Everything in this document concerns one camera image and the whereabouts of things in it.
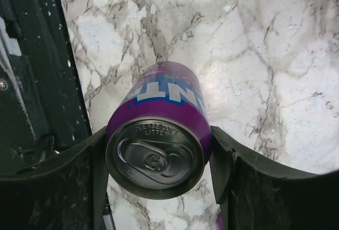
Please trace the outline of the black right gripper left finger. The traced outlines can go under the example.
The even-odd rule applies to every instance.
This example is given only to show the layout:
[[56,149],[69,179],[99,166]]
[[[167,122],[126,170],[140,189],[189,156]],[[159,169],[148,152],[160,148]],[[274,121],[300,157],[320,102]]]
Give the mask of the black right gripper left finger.
[[30,168],[1,175],[1,229],[100,229],[105,128]]

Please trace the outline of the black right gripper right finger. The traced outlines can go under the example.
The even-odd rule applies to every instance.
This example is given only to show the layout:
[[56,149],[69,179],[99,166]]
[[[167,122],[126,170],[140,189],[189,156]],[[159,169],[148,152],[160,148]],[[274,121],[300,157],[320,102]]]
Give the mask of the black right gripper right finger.
[[338,229],[338,171],[275,162],[212,127],[210,171],[228,229]]

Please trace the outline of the purple soda can front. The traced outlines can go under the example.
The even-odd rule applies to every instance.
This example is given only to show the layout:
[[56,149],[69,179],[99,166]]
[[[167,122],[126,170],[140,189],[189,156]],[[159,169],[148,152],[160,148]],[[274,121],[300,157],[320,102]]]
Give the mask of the purple soda can front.
[[106,137],[106,165],[121,188],[155,200],[191,190],[212,151],[194,72],[171,61],[151,65],[113,113]]

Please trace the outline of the purple soda can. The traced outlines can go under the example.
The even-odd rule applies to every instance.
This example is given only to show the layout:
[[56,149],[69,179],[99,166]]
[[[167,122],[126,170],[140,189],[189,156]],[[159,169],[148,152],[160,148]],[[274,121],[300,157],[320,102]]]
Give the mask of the purple soda can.
[[151,65],[113,113],[106,137],[106,165],[121,188],[155,200],[191,190],[212,151],[194,72],[171,61]]
[[222,211],[217,214],[216,225],[217,230],[227,230],[228,229],[228,218],[224,215]]

